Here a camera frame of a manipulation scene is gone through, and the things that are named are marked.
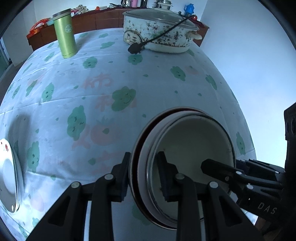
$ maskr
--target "thermos lid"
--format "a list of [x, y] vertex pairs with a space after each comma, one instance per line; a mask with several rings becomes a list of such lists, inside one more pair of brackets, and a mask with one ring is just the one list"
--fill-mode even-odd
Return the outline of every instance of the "thermos lid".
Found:
[[61, 12], [58, 12], [58, 13], [54, 14], [54, 15], [52, 16], [52, 20], [57, 20], [57, 19], [59, 19], [59, 18], [62, 18], [62, 17], [64, 17], [64, 16], [67, 16], [67, 15], [69, 15], [69, 14], [71, 14], [71, 8], [66, 9], [66, 10], [64, 10], [64, 11], [61, 11]]

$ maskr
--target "wooden cabinet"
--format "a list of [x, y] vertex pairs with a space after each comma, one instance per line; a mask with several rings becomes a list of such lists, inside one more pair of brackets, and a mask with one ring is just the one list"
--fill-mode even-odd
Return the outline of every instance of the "wooden cabinet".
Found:
[[[112, 10], [106, 9], [103, 11], [89, 11], [80, 15], [72, 17], [72, 25], [74, 34], [92, 31], [96, 29], [105, 28], [122, 28], [123, 27], [123, 13], [128, 11], [128, 8], [114, 8]], [[198, 33], [204, 38], [209, 27], [203, 25], [200, 22], [196, 22], [200, 30]], [[40, 30], [39, 33], [28, 38], [29, 45], [33, 50], [57, 40], [57, 36], [54, 30], [54, 25], [45, 27]], [[194, 42], [200, 46], [202, 40], [194, 40]]]

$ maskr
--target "pot handle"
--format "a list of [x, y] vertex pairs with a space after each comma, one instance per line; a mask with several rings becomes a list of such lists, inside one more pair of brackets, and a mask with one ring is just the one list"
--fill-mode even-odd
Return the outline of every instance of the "pot handle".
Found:
[[198, 33], [193, 33], [193, 32], [188, 32], [188, 33], [186, 34], [186, 37], [187, 37], [188, 39], [196, 39], [196, 40], [200, 40], [200, 39], [202, 39], [202, 36], [201, 36], [200, 34], [198, 34]]

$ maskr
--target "pink cup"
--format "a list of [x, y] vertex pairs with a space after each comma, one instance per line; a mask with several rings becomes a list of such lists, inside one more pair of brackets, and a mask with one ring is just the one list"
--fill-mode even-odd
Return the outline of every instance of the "pink cup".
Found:
[[138, 6], [138, 0], [131, 0], [131, 7], [137, 7]]

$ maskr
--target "robotic arm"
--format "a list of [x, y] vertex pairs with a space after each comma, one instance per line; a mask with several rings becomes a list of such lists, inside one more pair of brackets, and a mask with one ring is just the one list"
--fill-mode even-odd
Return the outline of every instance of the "robotic arm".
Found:
[[[176, 241], [201, 240], [198, 201], [202, 202], [206, 241], [264, 241], [263, 235], [281, 228], [274, 241], [296, 236], [296, 103], [284, 112], [287, 158], [285, 168], [256, 160], [237, 160], [236, 167], [203, 161], [203, 173], [227, 183], [238, 196], [235, 203], [215, 181], [195, 183], [167, 162], [157, 161], [167, 202], [178, 202]], [[89, 241], [114, 241], [111, 202], [122, 202], [128, 188], [130, 153], [96, 182], [73, 182], [39, 221], [27, 241], [83, 241], [87, 202], [92, 200]], [[266, 220], [261, 232], [241, 208]]]

